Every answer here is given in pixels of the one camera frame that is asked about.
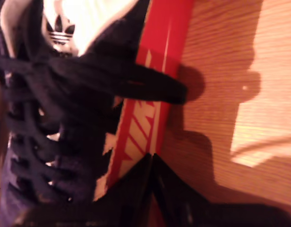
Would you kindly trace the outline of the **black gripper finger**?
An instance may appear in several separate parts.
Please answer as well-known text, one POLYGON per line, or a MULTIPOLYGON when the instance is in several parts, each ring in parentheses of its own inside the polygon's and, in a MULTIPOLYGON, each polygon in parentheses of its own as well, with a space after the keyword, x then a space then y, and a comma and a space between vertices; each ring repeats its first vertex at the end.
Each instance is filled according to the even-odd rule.
POLYGON ((95 227, 135 227, 148 188, 152 156, 146 154, 95 202, 95 227))
POLYGON ((168 227, 215 227, 207 215, 210 202, 154 155, 154 196, 168 227))

